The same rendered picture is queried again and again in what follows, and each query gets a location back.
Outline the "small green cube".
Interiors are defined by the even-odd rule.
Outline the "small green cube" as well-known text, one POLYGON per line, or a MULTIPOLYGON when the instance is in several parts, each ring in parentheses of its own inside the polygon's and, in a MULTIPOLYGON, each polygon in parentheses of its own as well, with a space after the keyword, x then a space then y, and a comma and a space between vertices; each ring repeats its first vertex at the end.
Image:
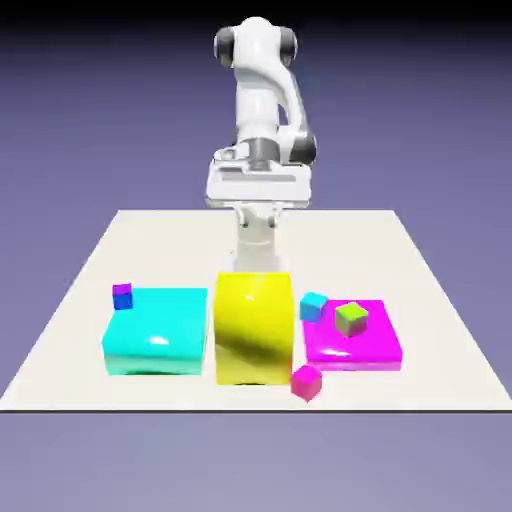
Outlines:
POLYGON ((350 338, 366 330, 368 317, 368 311, 358 303, 346 303, 335 309, 335 327, 350 338))

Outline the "small pink cube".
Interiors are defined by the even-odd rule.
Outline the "small pink cube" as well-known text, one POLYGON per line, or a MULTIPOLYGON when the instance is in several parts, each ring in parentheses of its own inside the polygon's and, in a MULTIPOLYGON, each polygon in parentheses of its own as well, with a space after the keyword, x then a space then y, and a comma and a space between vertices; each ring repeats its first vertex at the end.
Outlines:
POLYGON ((303 365, 291 376, 291 392, 310 402, 322 389, 322 373, 311 365, 303 365))

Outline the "large yellow box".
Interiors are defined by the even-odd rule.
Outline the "large yellow box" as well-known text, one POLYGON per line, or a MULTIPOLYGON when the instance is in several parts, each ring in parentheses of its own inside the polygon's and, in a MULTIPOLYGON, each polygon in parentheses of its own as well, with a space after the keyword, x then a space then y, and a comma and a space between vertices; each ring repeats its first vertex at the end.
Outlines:
POLYGON ((217 384, 290 382, 295 339, 290 274, 220 273, 213 320, 217 384))

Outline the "small cyan cube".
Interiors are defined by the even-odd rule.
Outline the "small cyan cube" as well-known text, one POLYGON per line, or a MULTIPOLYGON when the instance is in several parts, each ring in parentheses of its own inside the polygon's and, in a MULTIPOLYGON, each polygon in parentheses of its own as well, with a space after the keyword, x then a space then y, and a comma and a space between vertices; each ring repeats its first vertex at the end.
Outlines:
POLYGON ((327 303, 327 296, 307 292, 300 301, 300 319, 309 323, 319 323, 324 315, 327 303))

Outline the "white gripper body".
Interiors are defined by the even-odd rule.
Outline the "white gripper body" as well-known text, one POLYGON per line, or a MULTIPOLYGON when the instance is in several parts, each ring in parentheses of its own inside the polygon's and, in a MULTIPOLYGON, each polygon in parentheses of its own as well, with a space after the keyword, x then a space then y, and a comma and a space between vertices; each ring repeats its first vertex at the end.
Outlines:
POLYGON ((212 207, 275 204, 305 208, 311 198, 311 168, 304 164, 268 163, 267 170, 251 170, 248 160, 212 160, 206 201, 212 207))

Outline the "small blue cube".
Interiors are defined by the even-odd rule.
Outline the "small blue cube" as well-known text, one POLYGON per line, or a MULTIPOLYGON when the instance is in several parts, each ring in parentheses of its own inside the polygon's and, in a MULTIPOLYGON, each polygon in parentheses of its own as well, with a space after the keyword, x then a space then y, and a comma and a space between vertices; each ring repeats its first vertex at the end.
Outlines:
POLYGON ((133 308, 133 290, 131 283, 114 284, 112 286, 112 299, 115 310, 133 308))

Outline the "large magenta box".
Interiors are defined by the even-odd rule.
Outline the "large magenta box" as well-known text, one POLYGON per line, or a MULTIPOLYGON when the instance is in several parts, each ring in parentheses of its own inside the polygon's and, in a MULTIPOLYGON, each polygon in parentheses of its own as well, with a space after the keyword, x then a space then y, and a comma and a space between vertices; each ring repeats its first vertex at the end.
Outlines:
POLYGON ((302 321, 307 363, 322 371, 399 371, 403 350, 382 300, 354 300, 368 312, 366 329, 352 337, 336 328, 336 309, 351 299, 329 299, 318 323, 302 321))

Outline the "large cyan box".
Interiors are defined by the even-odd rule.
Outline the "large cyan box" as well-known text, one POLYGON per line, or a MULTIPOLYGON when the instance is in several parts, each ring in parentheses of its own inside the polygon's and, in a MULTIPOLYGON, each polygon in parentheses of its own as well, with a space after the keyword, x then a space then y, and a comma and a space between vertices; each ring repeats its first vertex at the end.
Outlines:
POLYGON ((133 307, 116 310, 102 338, 110 375, 202 372, 206 288, 135 288, 133 307))

